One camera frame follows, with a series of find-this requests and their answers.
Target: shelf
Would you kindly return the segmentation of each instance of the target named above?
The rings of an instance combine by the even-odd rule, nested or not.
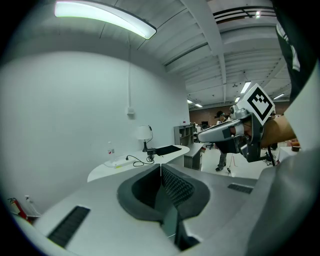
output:
[[[182,136],[182,137],[180,137],[180,139],[183,139],[183,138],[185,138],[185,137],[190,137],[190,134],[188,134],[188,135],[186,135],[186,136]]]

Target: power strip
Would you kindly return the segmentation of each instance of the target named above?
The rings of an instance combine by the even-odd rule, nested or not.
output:
[[[124,166],[128,166],[128,165],[133,165],[135,161],[136,161],[136,159],[126,160],[125,158],[123,158],[123,159],[118,159],[117,161],[113,161],[113,162],[106,161],[104,163],[104,165],[107,167],[120,168],[120,167],[124,167]]]

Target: ceiling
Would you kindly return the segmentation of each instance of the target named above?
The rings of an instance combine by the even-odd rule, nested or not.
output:
[[[57,18],[54,0],[43,1],[18,30],[16,41],[84,33],[128,44],[153,56],[185,80],[187,98],[204,108],[230,105],[246,81],[288,100],[291,82],[269,0],[100,0],[152,24],[149,40],[121,27],[85,18]],[[190,110],[198,109],[189,104]]]

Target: water bottle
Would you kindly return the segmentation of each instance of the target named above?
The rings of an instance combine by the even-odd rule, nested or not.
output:
[[[112,146],[111,141],[108,142],[108,155],[109,155],[110,163],[113,163],[115,161],[116,155],[115,155],[115,149]]]

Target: white wall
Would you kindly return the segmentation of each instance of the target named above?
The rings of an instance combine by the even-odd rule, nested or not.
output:
[[[135,117],[129,118],[126,47],[106,49],[99,41],[89,46],[103,54],[79,49],[35,54],[42,43],[20,45],[0,70],[2,189],[29,214],[24,195],[43,213],[85,184],[90,171],[108,159],[108,141],[118,155],[142,149],[134,131],[150,125],[154,138],[148,145],[169,145],[173,127],[190,122],[184,82],[151,57],[132,52]]]

